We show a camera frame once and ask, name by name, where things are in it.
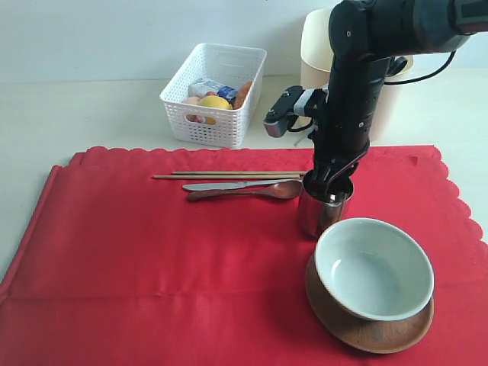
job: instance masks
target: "wooden spoon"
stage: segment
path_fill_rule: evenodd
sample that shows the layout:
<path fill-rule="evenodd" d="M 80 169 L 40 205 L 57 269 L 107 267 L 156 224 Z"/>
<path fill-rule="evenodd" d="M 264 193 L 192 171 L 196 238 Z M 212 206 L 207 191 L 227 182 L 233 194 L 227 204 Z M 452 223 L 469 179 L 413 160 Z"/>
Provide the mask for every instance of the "wooden spoon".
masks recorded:
<path fill-rule="evenodd" d="M 198 201 L 204 198 L 235 195 L 235 194 L 257 194 L 261 196 L 267 196 L 272 198 L 277 198 L 280 200 L 290 200 L 300 196 L 302 193 L 302 182 L 301 181 L 281 181 L 275 183 L 274 185 L 269 185 L 266 188 L 252 189 L 243 191 L 240 188 L 237 189 L 209 189 L 207 191 L 195 191 L 191 192 L 187 199 L 189 201 Z"/>

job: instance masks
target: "white wall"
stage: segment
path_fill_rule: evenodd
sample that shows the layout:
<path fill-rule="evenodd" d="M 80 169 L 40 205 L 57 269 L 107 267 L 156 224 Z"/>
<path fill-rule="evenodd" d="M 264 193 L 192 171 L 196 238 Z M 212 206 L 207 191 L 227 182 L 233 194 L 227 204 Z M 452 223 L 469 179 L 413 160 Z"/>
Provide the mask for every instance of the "white wall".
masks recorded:
<path fill-rule="evenodd" d="M 334 0 L 0 0 L 0 83 L 170 78 L 196 43 L 268 51 L 267 74 L 299 72 L 305 15 Z M 488 36 L 453 66 L 488 66 Z M 432 68 L 445 55 L 416 57 Z"/>

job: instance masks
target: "red tablecloth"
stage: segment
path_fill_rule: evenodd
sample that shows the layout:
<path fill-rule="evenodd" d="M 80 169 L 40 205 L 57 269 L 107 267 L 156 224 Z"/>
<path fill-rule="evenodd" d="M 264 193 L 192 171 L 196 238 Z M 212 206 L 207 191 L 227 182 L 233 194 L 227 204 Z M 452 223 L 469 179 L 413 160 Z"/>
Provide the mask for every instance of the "red tablecloth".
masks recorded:
<path fill-rule="evenodd" d="M 172 170 L 307 170 L 309 149 L 90 149 L 55 166 L 0 285 L 1 365 L 484 364 L 488 248 L 432 146 L 371 148 L 350 217 L 393 223 L 435 269 L 435 318 L 394 355 L 313 315 L 297 199 L 189 203 Z"/>

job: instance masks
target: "knife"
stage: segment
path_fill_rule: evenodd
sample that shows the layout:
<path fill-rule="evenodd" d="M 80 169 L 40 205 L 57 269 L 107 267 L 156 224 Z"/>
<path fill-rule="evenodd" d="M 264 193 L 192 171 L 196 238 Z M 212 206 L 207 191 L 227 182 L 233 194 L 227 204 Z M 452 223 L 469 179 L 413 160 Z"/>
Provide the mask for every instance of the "knife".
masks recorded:
<path fill-rule="evenodd" d="M 206 191 L 208 189 L 236 189 L 253 187 L 255 185 L 273 185 L 280 181 L 293 181 L 293 179 L 268 179 L 266 181 L 224 181 L 221 183 L 196 183 L 192 185 L 182 185 L 186 191 Z"/>

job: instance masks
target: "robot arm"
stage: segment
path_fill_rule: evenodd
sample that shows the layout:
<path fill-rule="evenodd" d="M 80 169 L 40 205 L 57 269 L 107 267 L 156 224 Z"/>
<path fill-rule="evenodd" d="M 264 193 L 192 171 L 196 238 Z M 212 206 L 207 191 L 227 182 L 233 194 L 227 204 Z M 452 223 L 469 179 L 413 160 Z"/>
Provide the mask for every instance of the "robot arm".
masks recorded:
<path fill-rule="evenodd" d="M 329 19 L 329 84 L 289 88 L 268 112 L 266 130 L 280 137 L 295 131 L 297 116 L 312 119 L 308 189 L 320 197 L 334 179 L 351 175 L 367 153 L 385 78 L 400 63 L 394 57 L 452 52 L 480 31 L 488 31 L 488 0 L 343 0 Z"/>

